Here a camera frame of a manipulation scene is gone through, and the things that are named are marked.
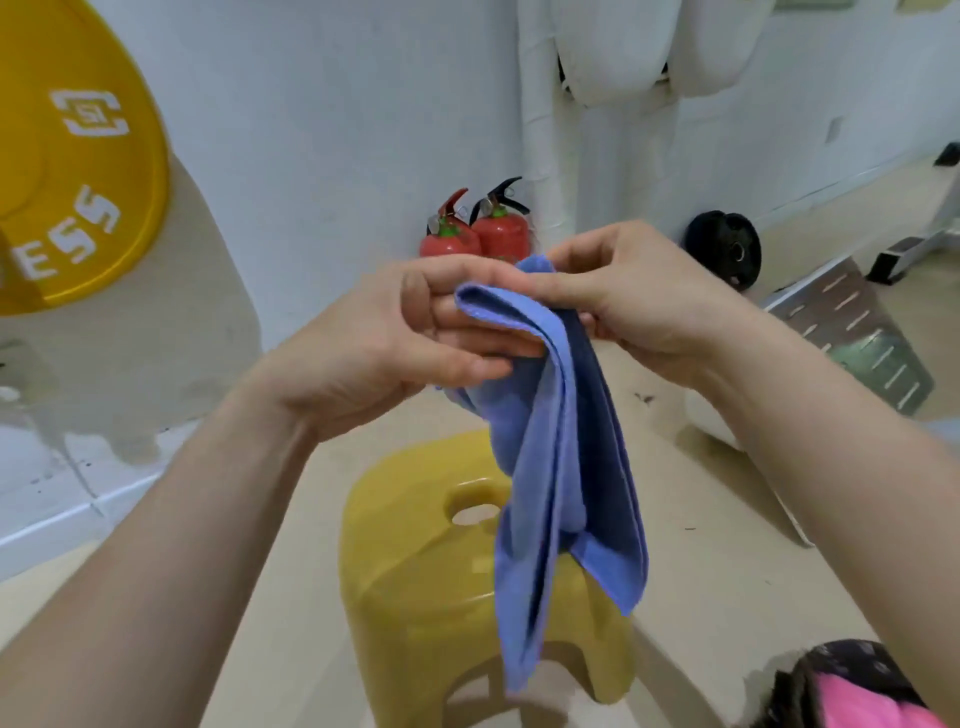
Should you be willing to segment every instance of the forearm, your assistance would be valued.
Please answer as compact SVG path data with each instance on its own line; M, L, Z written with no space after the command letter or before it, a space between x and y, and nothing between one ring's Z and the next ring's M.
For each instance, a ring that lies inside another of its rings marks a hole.
M199 724L311 446L232 393L0 655L0 723Z
M773 317L735 326L703 394L920 693L960 725L960 464Z

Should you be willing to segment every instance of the black round object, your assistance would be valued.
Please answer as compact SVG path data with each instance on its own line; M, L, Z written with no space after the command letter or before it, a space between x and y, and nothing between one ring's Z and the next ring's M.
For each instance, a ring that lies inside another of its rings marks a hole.
M735 212L715 209L697 215L686 229L684 248L738 291L750 288L760 275L760 236L750 220Z

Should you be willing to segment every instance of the hand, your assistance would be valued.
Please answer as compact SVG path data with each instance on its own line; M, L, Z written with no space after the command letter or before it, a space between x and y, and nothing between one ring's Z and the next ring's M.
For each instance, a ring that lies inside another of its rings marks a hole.
M466 280L523 291L507 263L443 255L363 278L267 354L245 382L312 427L317 442L393 409L427 384L465 387L512 371L505 356L540 356L532 338L480 325L457 310Z
M576 308L591 333L616 341L664 378L694 386L725 326L757 309L646 223L575 235L547 254L533 297Z

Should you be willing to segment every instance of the yellow weight plate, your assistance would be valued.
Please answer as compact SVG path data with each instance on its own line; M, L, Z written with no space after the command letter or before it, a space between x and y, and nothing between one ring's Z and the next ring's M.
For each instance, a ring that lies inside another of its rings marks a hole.
M167 205L153 99L83 0L0 0L0 315L131 269Z

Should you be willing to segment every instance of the person's right hand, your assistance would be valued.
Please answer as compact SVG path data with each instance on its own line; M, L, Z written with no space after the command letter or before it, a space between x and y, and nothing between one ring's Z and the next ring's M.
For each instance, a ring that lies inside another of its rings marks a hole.
M758 309L650 225L635 220L575 235L547 253L533 297L575 308L597 338L648 369L695 386L730 323Z

